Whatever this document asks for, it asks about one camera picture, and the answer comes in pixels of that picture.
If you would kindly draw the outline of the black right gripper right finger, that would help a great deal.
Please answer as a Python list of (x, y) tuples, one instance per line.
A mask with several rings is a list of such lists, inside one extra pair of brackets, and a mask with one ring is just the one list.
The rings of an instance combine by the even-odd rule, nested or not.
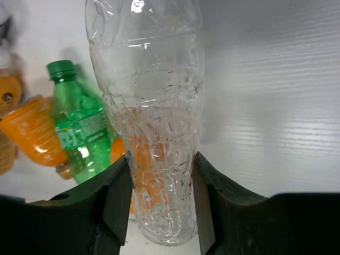
[(259, 195), (197, 153), (193, 191), (201, 254), (339, 254), (339, 194)]

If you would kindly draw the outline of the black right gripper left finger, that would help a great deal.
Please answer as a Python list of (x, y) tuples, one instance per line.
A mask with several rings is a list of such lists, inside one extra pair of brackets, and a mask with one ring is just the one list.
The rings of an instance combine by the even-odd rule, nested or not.
[(132, 180), (125, 157), (50, 200), (1, 196), (1, 254), (119, 254)]

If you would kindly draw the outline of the clear crushed water bottle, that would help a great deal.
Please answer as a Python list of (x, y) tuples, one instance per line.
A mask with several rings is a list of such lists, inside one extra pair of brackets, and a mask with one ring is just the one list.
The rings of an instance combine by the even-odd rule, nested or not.
[(189, 242), (204, 92), (199, 2), (86, 1), (85, 22), (105, 110), (123, 139), (138, 227), (160, 245)]

